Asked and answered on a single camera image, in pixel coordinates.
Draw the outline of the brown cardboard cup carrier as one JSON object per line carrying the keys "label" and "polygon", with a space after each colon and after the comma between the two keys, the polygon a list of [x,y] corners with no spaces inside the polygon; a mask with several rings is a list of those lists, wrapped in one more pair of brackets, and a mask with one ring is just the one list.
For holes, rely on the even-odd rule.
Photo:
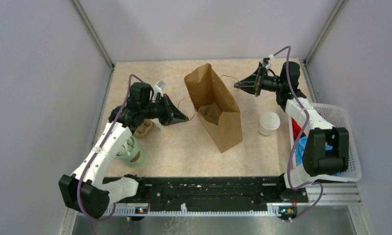
{"label": "brown cardboard cup carrier", "polygon": [[214,125],[218,125],[222,110],[218,107],[216,103],[204,105],[199,108],[198,112],[203,116],[203,118]]}

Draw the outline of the white plastic cup lid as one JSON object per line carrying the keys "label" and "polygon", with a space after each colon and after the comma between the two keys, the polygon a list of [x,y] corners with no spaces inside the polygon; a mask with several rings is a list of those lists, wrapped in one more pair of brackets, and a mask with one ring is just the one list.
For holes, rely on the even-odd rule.
{"label": "white plastic cup lid", "polygon": [[265,130],[274,131],[280,126],[280,117],[275,112],[261,114],[259,119],[260,126]]}

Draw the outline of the brown paper bag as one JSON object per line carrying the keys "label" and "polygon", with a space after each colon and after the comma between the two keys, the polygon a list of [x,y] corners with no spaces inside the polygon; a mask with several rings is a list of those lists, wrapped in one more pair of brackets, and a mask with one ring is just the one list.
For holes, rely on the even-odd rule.
{"label": "brown paper bag", "polygon": [[184,77],[195,116],[220,153],[243,141],[241,110],[231,91],[210,63]]}

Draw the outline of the white paper coffee cup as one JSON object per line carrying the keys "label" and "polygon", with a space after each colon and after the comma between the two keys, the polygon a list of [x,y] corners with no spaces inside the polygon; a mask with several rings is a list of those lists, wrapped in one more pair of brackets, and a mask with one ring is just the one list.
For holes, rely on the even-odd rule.
{"label": "white paper coffee cup", "polygon": [[258,133],[263,137],[268,137],[275,132],[275,129],[268,129],[262,125],[258,125]]}

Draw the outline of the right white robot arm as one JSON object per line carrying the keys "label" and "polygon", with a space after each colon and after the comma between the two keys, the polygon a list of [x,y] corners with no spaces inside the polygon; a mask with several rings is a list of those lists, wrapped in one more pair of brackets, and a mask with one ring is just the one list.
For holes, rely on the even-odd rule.
{"label": "right white robot arm", "polygon": [[300,65],[288,61],[283,64],[279,76],[270,70],[268,58],[247,78],[234,84],[236,89],[259,96],[261,91],[274,92],[281,109],[300,126],[300,134],[307,141],[302,154],[302,163],[294,166],[289,161],[284,183],[276,187],[276,197],[288,202],[295,190],[311,184],[326,175],[344,172],[349,161],[349,132],[326,121],[314,109],[306,95],[298,88]]}

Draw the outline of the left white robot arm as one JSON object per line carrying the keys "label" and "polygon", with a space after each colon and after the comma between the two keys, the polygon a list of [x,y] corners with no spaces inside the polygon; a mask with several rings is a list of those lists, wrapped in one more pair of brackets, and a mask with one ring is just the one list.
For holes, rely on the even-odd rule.
{"label": "left white robot arm", "polygon": [[163,126],[189,121],[167,94],[157,93],[145,82],[131,84],[122,105],[112,111],[103,134],[85,160],[72,174],[59,179],[66,207],[92,221],[102,221],[107,208],[120,200],[143,200],[146,193],[138,180],[124,176],[104,183],[103,179],[123,144],[147,119],[157,119]]}

